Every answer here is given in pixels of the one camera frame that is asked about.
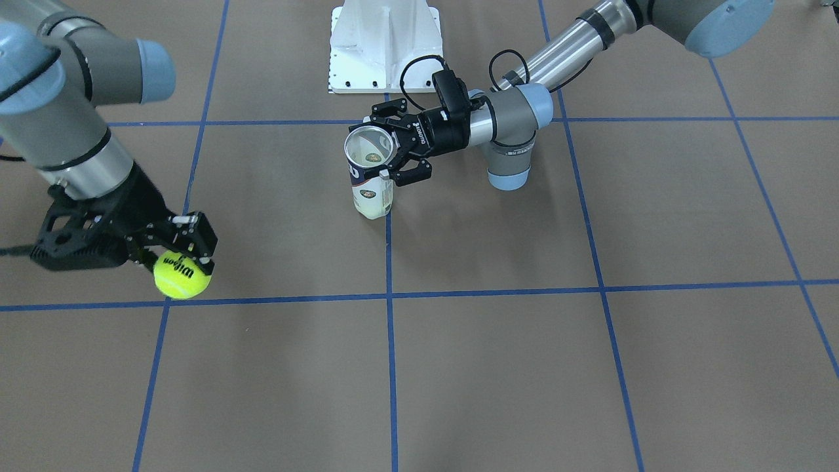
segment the yellow tennis ball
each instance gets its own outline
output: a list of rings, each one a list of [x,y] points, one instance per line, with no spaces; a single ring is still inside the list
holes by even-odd
[[[182,254],[166,251],[154,263],[154,284],[164,295],[176,300],[192,298],[210,285],[195,262]]]

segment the silver arm segment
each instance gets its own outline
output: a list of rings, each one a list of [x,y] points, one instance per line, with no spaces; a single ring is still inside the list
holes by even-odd
[[[604,0],[528,59],[530,81],[560,85],[624,34],[653,25],[704,57],[726,55],[751,39],[769,19],[774,0]],[[520,66],[498,82],[524,83]]]

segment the brown floor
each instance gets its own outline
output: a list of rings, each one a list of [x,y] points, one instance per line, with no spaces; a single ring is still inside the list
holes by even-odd
[[[479,88],[590,2],[431,5]],[[839,25],[816,0],[712,63],[621,38],[525,188],[468,149],[374,221],[341,144],[383,97],[326,93],[335,0],[71,6],[175,59],[170,100],[100,112],[208,214],[217,268],[172,302],[132,265],[0,258],[0,470],[839,470]],[[31,243],[46,182],[0,176],[0,248]]]

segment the blue tape line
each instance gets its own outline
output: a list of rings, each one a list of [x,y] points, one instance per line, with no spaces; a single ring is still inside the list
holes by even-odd
[[[221,55],[221,43],[224,40],[224,29],[227,26],[227,11],[230,8],[230,0],[224,0],[224,9],[221,11],[221,24],[218,28],[218,37],[216,38],[216,52],[212,58],[212,67],[210,68],[210,80],[207,82],[207,91],[204,97],[204,110],[201,112],[201,124],[198,128],[198,138],[195,141],[195,153],[192,155],[192,167],[190,168],[190,179],[186,184],[186,197],[184,198],[184,210],[186,214],[190,208],[190,195],[192,193],[192,184],[195,182],[195,171],[198,169],[198,159],[201,157],[201,145],[204,141],[204,130],[206,129],[207,115],[210,112],[210,101],[212,99],[212,88],[216,83],[216,69],[218,68],[218,58]]]
[[[389,93],[385,94],[385,100],[389,100]],[[602,123],[602,122],[645,122],[654,123],[662,121],[732,121],[730,117],[577,117],[560,118],[554,117],[553,123]],[[839,117],[737,117],[739,121],[839,121]],[[109,123],[112,128],[151,128],[166,126],[290,126],[307,124],[357,124],[357,119],[252,119],[252,120],[215,120],[215,121],[117,121]]]
[[[173,300],[173,307],[217,307],[221,305],[266,305],[305,302],[357,302],[359,300],[384,300],[383,293],[353,295],[313,296],[261,296],[254,298],[217,298],[209,300]]]
[[[542,15],[542,25],[545,29],[545,38],[550,41],[550,34],[548,30],[548,22],[545,18],[545,6],[542,0],[539,0],[539,12]],[[574,148],[574,139],[571,136],[571,125],[568,121],[568,112],[565,109],[565,98],[562,95],[562,90],[557,91],[556,96],[560,101],[560,110],[562,112],[562,122],[565,127],[565,138],[568,141],[568,150],[571,154],[571,164],[574,167],[574,180],[577,185],[577,193],[580,196],[580,206],[582,208],[582,215],[586,222],[586,233],[588,235],[588,243],[591,249],[591,260],[594,264],[595,275],[597,276],[597,289],[600,292],[600,300],[603,305],[603,313],[606,317],[606,326],[609,332],[609,341],[612,344],[612,356],[615,361],[615,370],[618,372],[618,382],[621,386],[621,396],[623,397],[623,408],[627,415],[627,424],[629,425],[629,434],[632,437],[633,450],[635,452],[635,461],[638,466],[638,472],[644,472],[644,457],[641,454],[641,445],[638,440],[638,431],[635,427],[635,417],[632,411],[632,402],[629,400],[629,389],[627,388],[626,378],[623,374],[623,362],[621,361],[621,353],[618,347],[618,337],[615,334],[615,328],[612,324],[612,310],[609,308],[609,300],[603,283],[603,273],[600,266],[600,258],[597,255],[597,245],[594,240],[594,232],[591,230],[591,219],[589,218],[588,205],[586,204],[586,193],[583,189],[582,179],[580,177],[580,167],[577,164],[576,150]]]
[[[117,121],[108,123],[111,128],[153,128],[166,126],[201,126],[200,121]]]
[[[839,285],[839,279],[815,279],[811,281],[804,281],[807,286],[835,286]]]
[[[69,310],[99,310],[116,308],[160,308],[164,302],[102,302],[102,303],[54,303],[38,305],[0,305],[0,312],[51,312]]]
[[[186,213],[190,207],[190,192],[192,190],[192,182],[195,179],[195,169],[198,166],[198,158],[201,155],[201,141],[204,139],[204,123],[207,120],[207,113],[210,109],[210,99],[212,97],[212,88],[216,79],[216,68],[218,67],[218,58],[221,54],[221,41],[224,38],[224,28],[227,24],[227,11],[230,7],[230,0],[224,1],[224,8],[221,11],[221,23],[218,28],[218,39],[216,40],[216,52],[213,55],[212,68],[210,69],[210,79],[207,82],[207,91],[204,98],[204,111],[201,114],[201,126],[198,130],[198,139],[195,142],[195,153],[192,156],[192,167],[190,170],[190,179],[186,186],[186,195],[184,197],[184,211]],[[149,376],[149,389],[146,392],[146,403],[143,409],[143,420],[140,423],[140,433],[137,439],[137,450],[134,453],[134,466],[132,471],[139,472],[140,460],[143,458],[143,445],[145,444],[146,429],[149,424],[149,416],[151,415],[152,399],[154,397],[154,386],[157,383],[157,372],[160,365],[160,351],[163,349],[163,340],[166,334],[166,323],[169,320],[169,302],[167,297],[163,308],[163,315],[160,320],[160,330],[158,334],[158,344],[154,350],[154,362],[152,363],[152,372]]]
[[[759,287],[798,286],[798,281],[749,281],[749,282],[712,282],[697,284],[665,284],[649,286],[604,286],[606,293],[634,292],[634,291],[694,291],[694,290],[724,290]],[[815,279],[803,281],[808,286],[839,286],[839,279]],[[600,287],[566,287],[566,288],[534,288],[510,290],[476,290],[476,291],[408,291],[394,292],[390,296],[394,300],[423,299],[423,298],[458,298],[482,296],[532,296],[532,295],[570,295],[574,293],[599,293]],[[253,298],[213,298],[206,300],[173,300],[172,307],[217,307],[223,305],[263,305],[306,302],[358,302],[363,300],[387,300],[387,293],[347,294],[347,295],[313,295],[313,296],[261,296]],[[43,305],[5,305],[0,306],[0,312],[45,312],[64,310],[96,310],[113,308],[158,308],[164,302],[101,302],[101,303],[56,303]]]
[[[566,295],[571,293],[598,293],[597,287],[534,288],[517,290],[475,290],[475,291],[418,291],[394,293],[397,300],[409,298],[457,298],[469,296],[522,296],[522,295]]]
[[[729,117],[600,117],[600,118],[554,118],[554,122],[571,123],[626,123],[626,122],[662,122],[662,121],[732,121]]]
[[[208,121],[207,126],[288,126],[307,124],[357,124],[360,119],[264,119],[249,121]]]
[[[542,17],[542,32],[545,33],[545,43],[550,42],[550,28],[548,28],[548,17],[545,16],[545,4],[539,0],[539,15]]]
[[[748,163],[752,167],[752,173],[754,173],[754,178],[758,182],[760,192],[761,194],[763,194],[763,200],[766,202],[766,207],[769,209],[769,214],[772,216],[772,221],[775,225],[775,229],[778,231],[778,236],[780,236],[781,238],[781,244],[784,246],[784,251],[786,251],[787,258],[789,259],[789,265],[792,266],[792,270],[795,273],[795,279],[799,283],[801,295],[804,296],[804,300],[807,303],[807,309],[810,310],[810,316],[813,318],[813,323],[816,325],[816,330],[819,332],[821,342],[822,344],[824,344],[825,351],[827,352],[827,357],[831,361],[831,365],[833,366],[833,372],[834,374],[836,374],[836,377],[839,378],[839,363],[836,362],[836,356],[833,354],[833,348],[831,347],[830,340],[827,339],[827,334],[825,333],[824,327],[821,325],[819,314],[816,312],[816,308],[813,306],[813,302],[810,299],[810,293],[807,291],[807,285],[804,283],[804,278],[801,276],[798,264],[795,263],[795,257],[793,257],[792,249],[789,247],[789,242],[787,241],[786,235],[784,234],[784,230],[781,228],[781,223],[778,218],[778,214],[775,212],[775,208],[772,205],[772,201],[769,199],[769,192],[766,190],[766,186],[763,184],[763,178],[760,176],[760,172],[758,171],[758,165],[754,160],[751,148],[749,148],[748,141],[746,140],[746,135],[743,133],[743,127],[740,126],[740,121],[737,118],[737,114],[735,114],[734,112],[734,106],[732,105],[731,100],[728,97],[728,92],[726,92],[725,86],[722,84],[722,77],[720,76],[720,72],[717,70],[717,65],[714,64],[714,61],[712,59],[709,59],[708,63],[711,65],[711,70],[714,72],[714,77],[717,78],[717,85],[720,87],[723,99],[725,99],[726,106],[728,107],[728,112],[731,114],[734,120],[734,126],[737,127],[737,134],[740,136],[740,142],[743,144],[743,150],[746,151]]]
[[[140,471],[140,460],[143,458],[143,446],[146,441],[146,431],[149,429],[149,416],[152,412],[152,400],[154,398],[154,387],[157,385],[157,372],[160,367],[160,352],[163,350],[163,341],[166,335],[166,323],[169,321],[169,305],[164,306],[163,315],[160,317],[160,328],[158,329],[158,340],[154,346],[154,359],[152,360],[152,371],[149,374],[149,388],[146,390],[146,402],[143,405],[143,419],[140,421],[140,433],[137,436],[137,448],[134,450],[134,465],[132,472]]]
[[[839,117],[737,117],[737,121],[839,121]]]
[[[393,231],[385,219],[385,273],[388,301],[388,375],[390,379],[390,469],[399,472],[399,415],[396,402],[396,339],[393,333]]]
[[[773,286],[798,286],[798,281],[755,281],[755,282],[727,282],[708,284],[664,284],[654,286],[608,286],[603,290],[610,293],[625,291],[679,291],[679,290],[720,290],[732,288],[757,288]]]

